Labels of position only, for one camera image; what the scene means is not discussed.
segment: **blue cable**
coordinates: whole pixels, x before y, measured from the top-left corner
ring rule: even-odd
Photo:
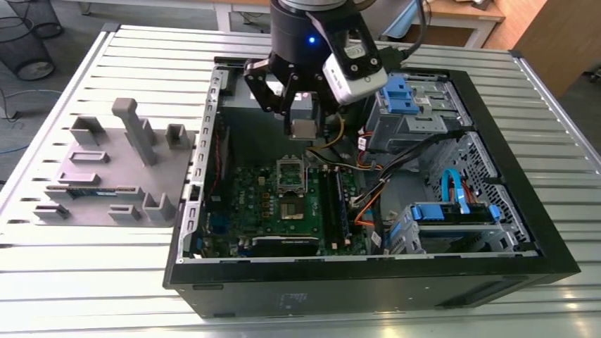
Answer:
[[[16,148],[16,149],[12,149],[12,150],[0,151],[0,155],[9,154],[9,153],[15,153],[16,151],[20,151],[20,150],[25,149],[28,146],[29,146],[29,144],[28,144],[27,146],[23,146],[21,148]]]
[[[466,192],[461,186],[461,176],[456,168],[446,168],[442,172],[442,202],[450,201],[449,198],[449,176],[453,178],[454,196],[457,203],[460,203],[461,213],[469,213],[469,207],[466,202]]]

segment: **robotic arm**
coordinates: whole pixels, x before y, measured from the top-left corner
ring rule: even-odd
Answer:
[[[424,13],[421,0],[418,6]],[[345,105],[372,95],[386,84],[381,51],[371,37],[360,10],[375,0],[272,0],[272,53],[265,60],[248,60],[244,79],[265,112],[284,116],[285,134],[292,134],[291,106],[297,92],[317,95],[317,130],[325,117],[343,112]],[[421,17],[422,32],[425,17]],[[393,62],[412,51],[386,48]],[[267,85],[272,73],[283,83],[281,95]]]

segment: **workbench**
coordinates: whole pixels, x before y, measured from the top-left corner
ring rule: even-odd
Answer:
[[[171,228],[35,225],[77,116],[139,102],[153,127],[199,131],[216,56],[264,57],[269,37],[121,26],[103,31],[0,192],[0,333],[67,337],[600,337],[601,161],[528,63],[422,46],[408,65],[465,70],[582,273],[470,309],[201,320],[163,288]]]

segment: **chip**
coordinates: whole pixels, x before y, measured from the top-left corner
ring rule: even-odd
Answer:
[[[280,219],[303,220],[304,219],[304,198],[283,197],[280,198]]]

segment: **black case frame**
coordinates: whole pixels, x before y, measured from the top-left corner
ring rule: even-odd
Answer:
[[[173,230],[164,287],[201,317],[372,313],[474,307],[532,284],[580,272],[468,73],[404,68],[448,76],[472,118],[501,183],[517,207],[537,257],[401,259],[289,263],[176,264]]]

